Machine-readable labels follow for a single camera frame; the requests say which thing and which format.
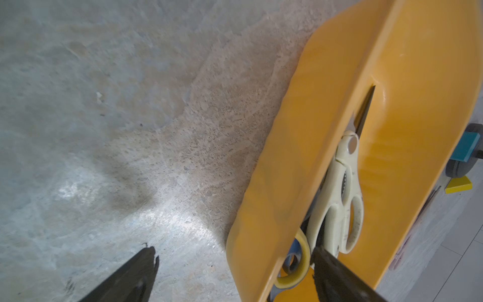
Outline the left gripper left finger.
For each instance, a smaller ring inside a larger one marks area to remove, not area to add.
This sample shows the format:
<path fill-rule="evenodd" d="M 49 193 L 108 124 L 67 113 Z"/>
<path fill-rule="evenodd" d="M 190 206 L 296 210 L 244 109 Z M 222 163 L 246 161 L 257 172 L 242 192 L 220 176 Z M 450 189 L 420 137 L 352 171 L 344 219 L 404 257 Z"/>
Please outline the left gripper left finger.
<path fill-rule="evenodd" d="M 158 268 L 155 248 L 145 247 L 80 301 L 148 301 Z"/>

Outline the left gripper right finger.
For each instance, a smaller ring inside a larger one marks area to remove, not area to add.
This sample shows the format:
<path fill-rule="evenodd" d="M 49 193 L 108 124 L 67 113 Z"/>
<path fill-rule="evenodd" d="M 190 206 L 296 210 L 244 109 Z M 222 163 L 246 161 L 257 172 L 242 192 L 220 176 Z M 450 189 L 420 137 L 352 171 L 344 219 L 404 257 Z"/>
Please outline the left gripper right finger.
<path fill-rule="evenodd" d="M 323 247 L 314 249 L 311 261 L 319 301 L 387 302 Z"/>

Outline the yellow handled scissors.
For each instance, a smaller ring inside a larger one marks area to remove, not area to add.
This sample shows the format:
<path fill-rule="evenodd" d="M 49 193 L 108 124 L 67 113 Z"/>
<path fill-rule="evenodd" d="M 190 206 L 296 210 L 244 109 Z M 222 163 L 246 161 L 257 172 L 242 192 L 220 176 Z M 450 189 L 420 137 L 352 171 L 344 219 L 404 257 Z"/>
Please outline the yellow handled scissors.
<path fill-rule="evenodd" d="M 283 274 L 279 273 L 269 293 L 267 301 L 275 301 L 278 294 L 293 289 L 308 274 L 311 249 L 304 232 L 299 229 L 283 262 Z"/>

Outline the cream handled kitchen scissors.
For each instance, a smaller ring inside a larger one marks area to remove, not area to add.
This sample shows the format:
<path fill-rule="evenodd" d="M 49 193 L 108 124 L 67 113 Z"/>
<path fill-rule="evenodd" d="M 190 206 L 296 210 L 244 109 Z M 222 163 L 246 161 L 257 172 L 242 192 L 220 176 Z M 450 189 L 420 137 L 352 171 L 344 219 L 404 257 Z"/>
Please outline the cream handled kitchen scissors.
<path fill-rule="evenodd" d="M 364 222 L 364 201 L 358 179 L 358 135 L 347 130 L 339 142 L 308 220 L 311 251 L 324 248 L 332 256 L 355 247 Z"/>

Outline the yellow plastic storage box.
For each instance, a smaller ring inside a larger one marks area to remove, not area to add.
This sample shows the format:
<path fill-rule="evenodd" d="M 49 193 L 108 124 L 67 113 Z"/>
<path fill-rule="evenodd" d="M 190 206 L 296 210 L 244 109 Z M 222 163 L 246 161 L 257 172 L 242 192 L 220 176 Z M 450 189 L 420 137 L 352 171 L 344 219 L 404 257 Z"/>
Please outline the yellow plastic storage box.
<path fill-rule="evenodd" d="M 370 88 L 358 171 L 362 234 L 340 261 L 376 288 L 472 115 L 479 1 L 361 1 L 305 45 L 228 235 L 242 301 L 265 301 Z"/>

